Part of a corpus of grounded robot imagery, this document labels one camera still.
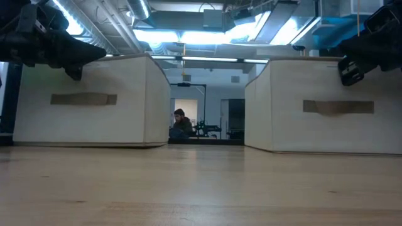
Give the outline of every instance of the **hanging cable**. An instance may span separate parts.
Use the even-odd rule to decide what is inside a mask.
[[[202,3],[201,6],[200,6],[200,8],[198,9],[199,12],[201,12],[201,7],[202,7],[204,4],[208,4],[208,5],[210,5],[210,6],[212,7],[212,9],[215,9],[215,7],[214,7],[212,4],[210,4],[210,3]]]

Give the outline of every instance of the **exposed ceiling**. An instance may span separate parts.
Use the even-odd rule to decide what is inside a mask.
[[[107,46],[107,51],[113,54],[133,54],[136,48],[133,48],[133,44],[127,41],[128,37],[122,36],[124,31],[132,31],[133,26],[139,26],[142,21],[136,21],[133,24],[132,17],[129,16],[129,8],[127,0],[53,0],[53,2],[58,1],[66,10],[76,18],[79,23],[85,24],[87,32],[79,38],[84,40],[85,38],[97,37],[97,44],[101,43]],[[287,4],[289,2],[298,1],[299,5],[295,8],[289,9],[289,7],[284,7],[280,9],[278,7],[279,3]],[[208,3],[203,3],[201,0],[149,0],[149,5],[152,8],[152,14],[158,13],[159,17],[155,16],[154,21],[150,21],[149,18],[145,21],[148,24],[159,23],[159,26],[166,28],[179,28],[183,24],[191,28],[191,22],[189,19],[184,19],[182,15],[185,12],[191,12],[198,15],[198,12],[202,14],[204,9],[221,10],[222,12],[230,12],[230,20],[233,20],[233,14],[236,10],[247,9],[249,12],[254,14],[261,13],[266,10],[270,10],[272,17],[276,16],[276,21],[270,21],[269,24],[282,24],[282,29],[279,32],[275,31],[275,35],[266,35],[264,33],[271,32],[270,27],[264,27],[261,29],[262,32],[258,34],[262,37],[276,37],[274,38],[275,43],[289,43],[293,38],[288,39],[289,36],[294,36],[301,34],[303,30],[308,27],[317,16],[322,16],[322,21],[317,25],[314,23],[311,28],[308,28],[308,32],[304,36],[301,36],[295,44],[303,45],[308,50],[328,48],[336,45],[340,40],[348,38],[348,36],[354,35],[356,32],[356,14],[353,10],[343,12],[342,8],[344,5],[352,4],[357,0],[210,0]],[[370,8],[371,11],[375,11],[376,7],[379,7],[377,3],[378,0],[364,1],[365,4],[373,4],[373,6],[362,8]],[[284,27],[291,27],[293,33],[283,29]],[[177,31],[179,36],[182,35],[181,31]],[[135,34],[132,32],[134,39],[137,40]],[[139,46],[139,49],[150,52],[151,54],[155,49],[151,48],[151,45],[145,41],[134,42],[135,45]],[[298,56],[300,52],[295,51],[291,46],[278,45],[272,46],[269,43],[261,41],[248,41],[240,40],[235,41],[232,44],[222,44],[222,45],[191,45],[178,43],[162,43],[159,46],[158,53],[164,53],[168,55],[182,55],[185,51],[187,56],[197,56],[197,57],[225,57],[225,58],[269,58],[271,56]],[[177,70],[175,68],[181,68],[181,62],[165,62],[160,61],[161,65],[165,69]],[[246,64],[228,64],[228,63],[214,63],[214,62],[186,62],[186,68],[206,68],[206,69],[233,69],[238,70],[240,73],[248,73],[252,65]]]

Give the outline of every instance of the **dark hair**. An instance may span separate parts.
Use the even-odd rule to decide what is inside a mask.
[[[175,110],[174,114],[177,114],[179,116],[184,116],[184,111],[182,109],[177,109],[177,110]]]

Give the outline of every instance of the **ceiling pipe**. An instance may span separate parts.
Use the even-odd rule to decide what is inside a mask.
[[[108,12],[108,10],[105,8],[105,6],[102,4],[101,0],[94,0],[96,5],[99,7],[100,10],[103,11],[105,14],[106,18],[112,23],[113,27],[117,30],[117,32],[121,35],[121,37],[124,39],[124,41],[127,43],[127,45],[132,49],[134,53],[139,53],[141,50],[139,50],[135,44],[127,37],[127,34],[120,28],[120,26],[116,23],[116,21],[113,19],[112,15]]]
[[[127,0],[128,8],[134,16],[139,20],[144,20],[151,15],[151,7],[147,0]]]
[[[283,25],[291,18],[299,4],[300,1],[279,0],[259,31],[256,41],[271,43]]]
[[[113,14],[113,16],[118,20],[118,22],[120,23],[121,27],[123,28],[123,30],[127,33],[127,35],[130,37],[131,41],[134,43],[134,45],[136,45],[136,48],[139,50],[140,53],[143,53],[144,50],[141,47],[141,44],[139,43],[136,35],[133,32],[133,29],[128,28],[126,25],[126,21],[123,20],[123,18],[121,18],[120,14],[117,12],[116,7],[111,4],[110,0],[103,0],[106,4],[106,6],[109,8],[110,12]]]
[[[88,16],[85,15],[85,13],[72,0],[58,0],[58,2],[81,26],[85,28],[85,35],[90,35],[92,37],[91,44],[104,48],[109,54],[119,54],[116,47],[112,45],[112,43],[101,33],[101,31],[99,31]],[[48,4],[55,6],[53,1],[49,1]]]

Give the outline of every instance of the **ceiling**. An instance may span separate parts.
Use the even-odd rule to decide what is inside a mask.
[[[73,17],[79,20],[79,23],[85,23],[85,27],[89,27],[91,32],[84,34],[84,38],[88,33],[92,36],[95,34],[95,36],[98,37],[98,40],[100,40],[97,43],[107,45],[107,51],[113,54],[128,55],[134,53],[133,48],[130,47],[128,42],[122,37],[120,32],[116,29],[115,24],[111,23],[110,18],[107,18],[105,11],[103,11],[96,3],[98,0],[53,1],[59,1],[62,5],[66,6],[67,11],[72,13]],[[244,7],[247,8],[248,6],[253,6],[253,9],[250,9],[251,11],[257,11],[259,8],[255,5],[259,3],[267,4],[265,3],[266,1],[271,0],[210,0],[207,4],[203,3],[201,0],[149,0],[148,2],[152,7],[153,12],[157,11],[163,13],[170,11],[171,13],[166,13],[166,15],[177,14],[178,16],[176,16],[176,18],[170,18],[169,20],[170,23],[177,25],[189,23],[189,21],[181,19],[180,15],[182,14],[180,13],[182,12],[197,13],[199,11],[202,12],[204,9],[212,9],[212,7],[224,12],[233,12],[235,10],[243,9]],[[339,13],[341,5],[351,1],[356,0],[322,0],[322,2],[319,0],[300,0],[299,5],[291,12],[291,14],[289,14],[289,21],[292,19],[294,24],[288,24],[288,18],[285,17],[287,23],[284,21],[283,27],[287,26],[287,24],[290,26],[296,26],[296,31],[301,32],[301,30],[306,25],[310,24],[314,18],[322,16],[323,20],[318,24],[314,24],[314,26],[312,26],[311,29],[308,30],[308,32],[295,44],[305,46],[307,53],[312,49],[332,47],[340,40],[352,36],[356,32],[356,17],[350,13],[348,16],[340,15]],[[117,11],[119,17],[122,18],[122,22],[124,23],[123,26],[132,31],[133,19],[128,16],[129,8],[127,0],[109,0],[109,2]],[[271,8],[270,10],[272,10],[270,12],[273,13],[276,8]],[[281,16],[284,13],[286,14],[289,12],[283,11],[279,15]],[[117,18],[114,15],[112,15],[112,19],[118,23],[118,20],[116,20]],[[283,36],[280,36],[279,42],[282,39],[286,39],[287,35],[289,34],[285,33]],[[148,51],[151,54],[155,52],[154,49],[150,48],[150,45],[146,41],[140,41],[138,45],[144,51]],[[269,45],[269,43],[264,41],[247,40],[222,45],[183,45],[178,43],[163,43],[163,48],[169,55],[182,55],[185,51],[186,56],[196,57],[269,58],[271,56],[300,56],[300,52],[295,51],[289,45]],[[159,63],[167,70],[167,74],[170,74],[170,72],[175,75],[180,74],[177,72],[182,68],[181,62],[159,61]],[[204,69],[216,69],[217,72],[219,72],[218,69],[236,70],[237,73],[243,74],[248,73],[253,65],[187,61],[185,67],[199,68],[203,74],[205,71]]]

